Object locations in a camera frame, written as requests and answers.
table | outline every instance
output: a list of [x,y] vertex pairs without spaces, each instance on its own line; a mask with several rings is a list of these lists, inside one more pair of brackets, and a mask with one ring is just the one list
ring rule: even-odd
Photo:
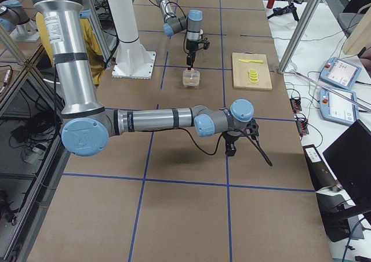
[[[331,261],[262,1],[177,3],[203,11],[211,45],[197,54],[199,89],[181,84],[184,36],[165,37],[159,10],[135,0],[141,43],[157,51],[152,78],[107,71],[99,100],[123,110],[218,109],[247,98],[274,167],[242,139],[227,158],[222,147],[205,156],[180,130],[113,137],[96,156],[70,158],[28,261]],[[233,89],[231,53],[243,51],[268,56],[271,92]],[[197,142],[209,150],[216,139]]]
[[[274,8],[284,7],[286,5],[287,2],[276,1]],[[297,4],[296,6],[297,12],[300,17],[305,8],[305,3],[303,3],[302,5]],[[272,13],[272,10],[266,9],[266,12],[267,15],[270,15]],[[272,31],[272,36],[275,38],[275,46],[277,49],[278,58],[281,59],[283,53],[285,52],[286,45],[289,42],[288,40],[283,39],[289,39],[291,37],[295,29],[296,22],[294,21],[293,16],[291,14],[288,14],[285,16],[273,17],[269,19],[269,24]],[[332,15],[329,7],[324,3],[320,3],[305,31],[305,34],[302,37],[302,40],[321,39],[326,36],[331,36],[335,33],[337,34],[321,41],[300,42],[292,58],[292,62],[295,63],[299,72],[301,72],[302,74],[308,74],[308,72],[310,71],[320,71],[331,56],[348,57],[344,53],[340,52],[341,46],[345,41],[345,36],[341,31],[339,24]],[[363,68],[361,62],[356,56],[347,58],[347,60],[350,63],[356,64]],[[305,79],[300,79],[290,74],[285,74],[284,76],[286,87],[288,89],[295,88],[300,92],[302,97],[311,97],[308,94],[310,86]],[[316,73],[310,73],[310,77],[312,79],[318,80],[318,74]],[[371,83],[370,76],[365,70],[362,70],[358,80],[364,83]],[[317,89],[315,93],[314,90],[315,85],[312,84],[310,93],[312,95],[314,94],[315,98],[318,99],[320,89]],[[356,84],[352,90],[356,92],[357,97],[371,102],[369,87]],[[318,147],[318,151],[322,154],[322,152],[327,149],[327,147],[331,145],[348,127],[338,123],[324,121],[319,110],[313,107],[309,109],[309,100],[304,99],[302,102],[303,113],[306,116],[309,115],[309,123],[315,126],[323,135],[323,143]],[[360,117],[361,121],[365,123],[365,125],[370,129],[371,116],[369,114],[361,113]],[[310,135],[303,137],[301,141],[302,145],[319,145],[321,142],[319,133],[312,127],[309,127],[309,131]],[[330,195],[334,194],[329,192],[328,190],[322,193]],[[350,199],[350,197],[344,191],[341,192],[341,195],[343,195],[344,199]],[[366,227],[369,227],[369,224],[365,221],[363,221],[362,224]],[[371,233],[369,231],[365,231],[364,236],[365,240],[351,241],[351,245],[356,249],[355,251],[348,250],[346,256],[347,259],[353,259],[355,255],[371,257],[371,248],[369,247],[371,243]],[[329,241],[333,257],[342,258],[346,241],[346,239],[337,243]]]

white mounting base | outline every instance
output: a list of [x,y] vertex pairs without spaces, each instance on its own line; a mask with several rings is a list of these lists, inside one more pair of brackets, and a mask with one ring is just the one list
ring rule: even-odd
[[133,60],[132,54],[130,54],[128,49],[125,58],[122,55],[116,57],[117,64],[112,72],[114,78],[150,79],[152,77],[156,52],[147,52],[142,45],[140,46],[144,61],[141,64],[136,64],[138,63],[137,60]]
[[20,35],[17,29],[14,29],[12,33],[10,33],[10,37],[12,37],[13,41],[16,42],[31,42],[36,43],[40,39],[39,32],[35,32],[32,35]]

blue cable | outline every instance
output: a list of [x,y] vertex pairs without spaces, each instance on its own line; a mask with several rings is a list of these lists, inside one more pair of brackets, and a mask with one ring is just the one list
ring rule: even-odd
[[347,254],[347,250],[349,248],[349,243],[350,243],[350,240],[352,239],[353,237],[353,233],[355,231],[355,229],[357,228],[357,226],[361,223],[362,220],[364,220],[365,218],[361,218],[359,221],[357,221],[357,223],[354,225],[352,231],[350,232],[350,235],[349,235],[349,239],[348,239],[348,242],[347,242],[347,245],[345,246],[345,250],[344,250],[344,254],[343,254],[343,259],[341,260],[341,262],[345,262],[345,255]]

wooden cutting board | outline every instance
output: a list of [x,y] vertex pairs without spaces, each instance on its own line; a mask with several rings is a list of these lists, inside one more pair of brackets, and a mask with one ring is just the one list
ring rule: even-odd
[[[238,59],[263,60],[264,63],[241,62]],[[254,90],[272,90],[271,75],[265,54],[232,53],[233,87]],[[258,83],[249,80],[249,69],[259,74]]]

white table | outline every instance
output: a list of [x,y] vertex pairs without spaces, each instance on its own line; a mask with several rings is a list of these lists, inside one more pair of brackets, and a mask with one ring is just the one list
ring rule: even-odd
[[[276,1],[274,4],[274,8],[285,7],[287,5],[287,2]],[[302,5],[296,4],[296,6],[298,15],[300,17],[305,8],[305,3],[303,3]],[[267,16],[272,14],[271,9],[266,9],[266,12]],[[290,39],[290,37],[292,36],[297,23],[296,21],[294,21],[292,14],[286,14],[283,16],[270,18],[269,25],[272,36],[275,38],[275,47],[277,50],[278,58],[281,60],[289,43],[288,39]],[[302,41],[299,43],[292,57],[292,62],[294,63],[294,66],[297,67],[298,72],[307,75],[310,71],[320,71],[331,56],[347,57],[343,52],[340,53],[341,46],[345,41],[345,36],[341,31],[340,26],[337,23],[335,17],[332,15],[329,7],[324,3],[320,3],[302,37],[302,40],[321,39],[335,33],[338,34],[323,39],[321,41]],[[362,63],[356,56],[347,58],[347,60],[350,63],[363,68]],[[286,71],[289,71],[292,68],[293,66],[290,65],[286,69]],[[310,73],[310,77],[316,81],[318,80],[318,75],[318,73]],[[307,80],[296,77],[294,75],[284,74],[284,77],[286,87],[295,88],[297,91],[299,91],[301,97],[311,98],[311,96],[308,94],[308,91],[310,91],[312,95],[314,94],[314,97],[316,99],[319,99],[319,91],[321,88],[317,88],[315,91],[315,85],[313,83],[309,85],[309,82]],[[362,70],[358,81],[371,83],[370,76],[365,70]],[[362,100],[371,102],[370,87],[355,84],[352,91],[354,91],[357,94],[357,97],[361,98]],[[297,96],[296,92],[288,90],[289,96],[292,93],[294,97]],[[302,113],[309,117],[309,123],[315,126],[323,135],[323,142],[317,148],[320,153],[322,153],[329,145],[331,145],[348,128],[348,126],[345,125],[323,120],[319,109],[314,108],[313,105],[311,109],[309,109],[309,100],[302,99],[301,106],[303,108]],[[371,128],[371,114],[361,113],[360,117],[361,121],[368,128]],[[301,141],[302,145],[319,145],[321,142],[320,134],[311,126],[309,126],[309,132],[309,135],[303,137]],[[343,194],[344,199],[350,198],[344,191],[342,191],[341,194]],[[366,221],[363,221],[362,224],[365,227],[370,227]],[[363,234],[365,236],[364,240],[351,240],[350,245],[355,247],[355,250],[348,250],[346,259],[354,260],[354,256],[357,255],[371,257],[371,231],[365,231]],[[330,249],[334,258],[342,258],[346,243],[347,239],[343,239],[342,241],[336,243],[333,243],[329,240]]]

